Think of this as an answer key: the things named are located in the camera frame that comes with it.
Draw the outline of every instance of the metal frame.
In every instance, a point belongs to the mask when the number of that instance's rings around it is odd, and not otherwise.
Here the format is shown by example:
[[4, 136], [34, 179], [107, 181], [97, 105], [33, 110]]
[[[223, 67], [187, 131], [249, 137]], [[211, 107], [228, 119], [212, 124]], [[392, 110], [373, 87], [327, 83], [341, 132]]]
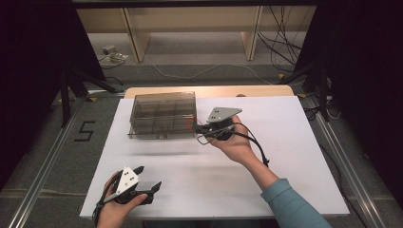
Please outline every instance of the metal frame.
[[77, 98], [74, 102], [74, 106], [71, 110], [71, 118], [69, 119], [67, 124], [60, 130], [59, 135], [53, 143], [53, 146], [50, 148], [41, 169], [35, 177], [35, 180], [33, 181], [28, 192], [20, 202], [20, 205], [16, 209], [15, 214], [11, 219], [9, 228], [24, 227], [25, 222], [27, 221], [29, 214], [33, 208], [33, 205], [38, 199], [41, 189], [48, 178], [53, 164], [57, 160], [57, 157], [59, 156], [63, 145], [65, 144], [67, 135], [70, 132], [70, 129], [74, 124], [75, 117], [77, 116], [77, 113], [83, 105], [84, 101], [85, 98]]
[[[309, 98], [309, 103], [311, 107], [318, 106], [316, 100]], [[323, 131], [329, 145], [334, 152], [337, 162], [340, 166], [340, 170], [343, 172], [347, 179], [347, 182], [351, 186], [355, 197], [364, 212], [367, 221], [370, 223], [371, 227], [387, 227], [386, 222], [380, 215], [374, 201], [371, 199], [370, 194], [362, 183], [360, 177], [353, 168], [346, 151], [341, 146], [338, 138], [331, 127], [331, 123], [326, 122], [321, 115], [317, 114], [318, 123]]]

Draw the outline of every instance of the white tabletop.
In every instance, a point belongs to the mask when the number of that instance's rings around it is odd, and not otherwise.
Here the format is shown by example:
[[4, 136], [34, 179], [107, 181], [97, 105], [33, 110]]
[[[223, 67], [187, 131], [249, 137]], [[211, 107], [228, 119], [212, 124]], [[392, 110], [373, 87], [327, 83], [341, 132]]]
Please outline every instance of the white tabletop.
[[[135, 219], [264, 219], [273, 212], [260, 197], [260, 189], [241, 165], [230, 161], [212, 145], [196, 139], [129, 139], [134, 99], [122, 99], [110, 128], [80, 216], [90, 219], [104, 184], [124, 166], [143, 165], [138, 190], [162, 181], [150, 205], [130, 213]], [[294, 96], [198, 98], [198, 119], [205, 124], [216, 106], [242, 108], [239, 114], [258, 139], [270, 168], [287, 178], [324, 216], [349, 214], [314, 133]], [[260, 158], [258, 148], [252, 146]]]

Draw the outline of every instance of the transparent plastic box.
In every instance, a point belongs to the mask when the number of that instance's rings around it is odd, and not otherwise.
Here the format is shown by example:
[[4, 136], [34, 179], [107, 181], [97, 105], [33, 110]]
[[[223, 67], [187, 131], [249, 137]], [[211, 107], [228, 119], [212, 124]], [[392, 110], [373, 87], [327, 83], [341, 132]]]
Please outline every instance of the transparent plastic box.
[[195, 120], [194, 92], [137, 95], [128, 136], [142, 140], [194, 138]]

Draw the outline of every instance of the wire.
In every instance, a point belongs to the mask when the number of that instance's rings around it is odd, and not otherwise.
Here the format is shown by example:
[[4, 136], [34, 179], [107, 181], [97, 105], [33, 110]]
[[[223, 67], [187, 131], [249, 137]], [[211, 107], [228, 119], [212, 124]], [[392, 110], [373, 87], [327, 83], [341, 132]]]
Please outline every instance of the wire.
[[312, 107], [312, 108], [306, 108], [304, 107], [303, 110], [305, 111], [305, 114], [308, 112], [312, 112], [310, 116], [307, 117], [308, 121], [313, 121], [317, 117], [317, 113], [320, 110], [320, 106]]
[[[273, 40], [273, 39], [270, 39], [270, 38], [266, 37], [263, 33], [261, 33], [261, 31], [259, 32], [259, 34], [260, 34], [264, 39], [266, 39], [266, 40], [268, 40], [268, 41], [271, 41], [271, 42], [273, 42], [273, 43], [278, 43], [278, 44], [282, 44], [282, 45], [287, 45], [287, 43], [285, 43], [285, 42], [281, 42], [281, 41], [278, 41], [278, 40]], [[301, 47], [296, 46], [296, 45], [294, 45], [294, 44], [291, 44], [291, 46], [292, 46], [293, 48], [296, 48], [296, 49], [301, 49]]]
[[125, 63], [125, 60], [120, 60], [121, 62], [118, 64], [118, 65], [115, 65], [115, 66], [111, 66], [111, 67], [101, 67], [102, 69], [112, 69], [112, 68], [115, 68], [115, 67], [118, 67], [118, 66], [120, 66], [120, 65], [122, 65], [122, 64], [124, 64]]
[[353, 209], [353, 211], [355, 212], [356, 216], [358, 217], [359, 221], [361, 222], [362, 226], [367, 228], [367, 225], [364, 222], [364, 219], [358, 214], [358, 211], [356, 210], [356, 208], [353, 206], [353, 204], [350, 202], [350, 200], [347, 198], [346, 193], [344, 192], [343, 189], [343, 185], [342, 185], [342, 175], [341, 175], [341, 171], [340, 168], [338, 167], [337, 163], [335, 162], [335, 160], [332, 158], [332, 156], [330, 156], [329, 152], [326, 150], [326, 148], [321, 145], [320, 143], [318, 143], [320, 149], [327, 155], [327, 157], [329, 158], [329, 160], [332, 162], [332, 164], [335, 166], [336, 171], [337, 171], [337, 175], [338, 175], [338, 189], [340, 190], [341, 195], [343, 196], [343, 198], [347, 201], [348, 205], [350, 206], [350, 208]]
[[249, 137], [249, 136], [247, 136], [247, 135], [241, 134], [241, 133], [239, 133], [239, 132], [237, 132], [237, 131], [232, 131], [232, 130], [231, 130], [231, 131], [229, 131], [229, 132], [232, 133], [232, 134], [234, 134], [234, 135], [238, 135], [238, 136], [241, 136], [241, 137], [243, 137], [243, 138], [245, 138], [245, 139], [248, 139], [248, 140], [252, 141], [252, 142], [259, 148], [259, 151], [260, 151], [260, 154], [261, 154], [261, 161], [263, 162], [264, 165], [266, 165], [267, 167], [269, 167], [269, 160], [266, 159], [266, 156], [264, 155], [263, 149], [261, 148], [261, 146], [260, 146], [258, 140], [256, 139], [256, 137], [255, 137], [255, 136], [253, 135], [253, 133], [249, 130], [249, 128], [248, 128], [246, 125], [244, 125], [243, 123], [234, 123], [234, 124], [239, 124], [239, 125], [242, 125], [243, 127], [245, 127], [245, 128], [248, 130], [248, 132], [251, 134], [251, 136], [252, 136], [253, 138], [251, 138], [251, 137]]
[[263, 42], [263, 44], [266, 45], [267, 48], [269, 48], [271, 51], [275, 52], [277, 55], [281, 56], [285, 61], [287, 61], [288, 63], [290, 63], [291, 65], [295, 65], [295, 63], [293, 63], [291, 60], [289, 60], [287, 57], [285, 57], [284, 55], [282, 55], [280, 52], [278, 52], [277, 50], [275, 50], [273, 47], [269, 46], [269, 44], [267, 44], [263, 38], [260, 37], [260, 33], [258, 33], [258, 37], [260, 38], [260, 40]]
[[186, 76], [165, 74], [160, 69], [158, 69], [155, 65], [152, 65], [152, 66], [154, 66], [154, 68], [156, 68], [158, 70], [158, 72], [161, 75], [163, 75], [164, 77], [177, 78], [177, 79], [193, 79], [193, 78], [196, 78], [196, 77], [200, 76], [201, 74], [203, 74], [205, 72], [208, 72], [208, 71], [210, 71], [210, 70], [212, 70], [214, 68], [221, 67], [221, 66], [241, 67], [241, 68], [246, 68], [246, 69], [250, 70], [254, 74], [255, 77], [257, 77], [258, 79], [260, 79], [262, 82], [266, 83], [267, 85], [272, 85], [272, 83], [267, 82], [266, 80], [262, 79], [252, 68], [250, 68], [248, 66], [241, 66], [241, 65], [215, 65], [215, 66], [212, 66], [212, 67], [210, 67], [210, 68], [208, 68], [208, 69], [206, 69], [206, 70], [204, 70], [202, 72], [199, 72], [197, 74], [194, 74], [192, 76], [187, 76], [187, 77]]
[[104, 192], [100, 198], [100, 200], [97, 202], [97, 205], [94, 209], [94, 212], [92, 213], [92, 221], [95, 224], [95, 227], [98, 226], [98, 220], [99, 220], [99, 216], [101, 214], [101, 210], [104, 208], [105, 204], [107, 204], [109, 201], [104, 202], [105, 197], [106, 197], [106, 193], [109, 190], [110, 186], [116, 181], [116, 179], [118, 179], [120, 176], [122, 175], [122, 171], [116, 173], [110, 180], [110, 182], [107, 184], [106, 188], [104, 189]]
[[291, 52], [294, 53], [294, 50], [292, 48], [290, 49], [289, 44], [291, 44], [291, 43], [287, 40], [287, 36], [285, 35], [285, 25], [283, 23], [283, 20], [284, 20], [284, 7], [281, 7], [281, 22], [280, 23], [278, 22], [278, 18], [274, 14], [272, 7], [269, 7], [269, 9], [272, 12], [273, 17], [275, 18], [276, 24], [278, 25], [278, 36], [280, 36], [285, 41], [285, 43], [287, 44], [287, 49], [288, 49], [288, 52], [290, 53], [291, 60], [292, 60], [293, 65], [294, 65], [296, 62], [294, 60], [293, 54], [291, 53]]
[[290, 86], [297, 86], [297, 85], [300, 85], [300, 84], [303, 84], [303, 83], [305, 83], [305, 80], [303, 80], [303, 81], [301, 81], [299, 83], [291, 84]]
[[124, 85], [124, 83], [122, 83], [119, 79], [117, 79], [117, 78], [115, 78], [115, 77], [105, 77], [105, 78], [111, 78], [111, 79], [114, 79], [114, 80], [116, 80], [116, 82], [118, 82], [119, 83], [119, 85], [121, 85], [121, 86], [123, 86]]
[[[260, 154], [261, 154], [261, 162], [263, 162], [264, 165], [266, 165], [267, 167], [269, 167], [269, 160], [266, 159], [266, 156], [264, 155], [263, 149], [261, 148], [261, 146], [260, 146], [258, 140], [256, 139], [256, 137], [253, 135], [252, 131], [249, 130], [249, 128], [248, 128], [246, 125], [244, 125], [243, 123], [234, 123], [234, 124], [239, 124], [239, 125], [242, 125], [243, 127], [245, 127], [246, 130], [248, 130], [248, 132], [251, 134], [252, 137], [249, 137], [249, 136], [244, 135], [244, 134], [242, 134], [242, 133], [239, 133], [239, 132], [237, 132], [237, 131], [233, 131], [233, 130], [229, 130], [229, 131], [228, 131], [228, 129], [231, 129], [231, 128], [229, 128], [229, 127], [224, 127], [224, 128], [222, 128], [222, 129], [219, 129], [219, 130], [216, 130], [216, 131], [211, 131], [211, 132], [208, 132], [208, 133], [205, 133], [205, 134], [201, 134], [201, 135], [200, 135], [199, 137], [197, 137], [196, 139], [198, 140], [198, 142], [199, 142], [200, 144], [206, 145], [206, 144], [209, 144], [209, 143], [211, 143], [212, 141], [216, 140], [219, 136], [221, 136], [221, 135], [222, 135], [223, 133], [225, 133], [225, 132], [231, 133], [231, 134], [233, 134], [233, 135], [241, 136], [241, 137], [243, 137], [243, 138], [245, 138], [245, 139], [247, 139], [247, 140], [249, 140], [249, 141], [252, 141], [252, 142], [259, 148], [259, 151], [260, 151]], [[218, 135], [216, 135], [215, 137], [213, 137], [211, 141], [207, 141], [207, 142], [201, 142], [201, 141], [200, 141], [200, 138], [201, 138], [201, 137], [205, 137], [206, 135], [214, 135], [214, 133], [216, 133], [216, 132], [220, 132], [220, 134], [218, 134]]]
[[332, 101], [332, 100], [328, 100], [327, 103], [326, 103], [326, 105], [328, 105], [328, 108], [326, 108], [326, 111], [327, 111], [328, 115], [330, 116], [330, 118], [332, 118], [332, 119], [334, 119], [334, 120], [337, 120], [337, 119], [340, 118], [340, 116], [341, 116], [341, 111], [338, 112], [337, 115], [333, 115], [332, 113], [330, 113], [329, 108], [330, 108], [330, 107], [333, 107], [333, 105], [329, 105], [329, 102], [330, 102], [330, 101]]

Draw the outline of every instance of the sleeve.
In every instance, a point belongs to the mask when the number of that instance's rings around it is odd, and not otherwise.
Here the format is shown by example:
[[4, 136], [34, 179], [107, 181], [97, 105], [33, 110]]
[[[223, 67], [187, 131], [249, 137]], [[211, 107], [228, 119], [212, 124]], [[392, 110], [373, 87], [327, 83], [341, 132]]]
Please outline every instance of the sleeve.
[[327, 220], [298, 194], [287, 179], [266, 188], [261, 196], [269, 204], [281, 228], [331, 227]]

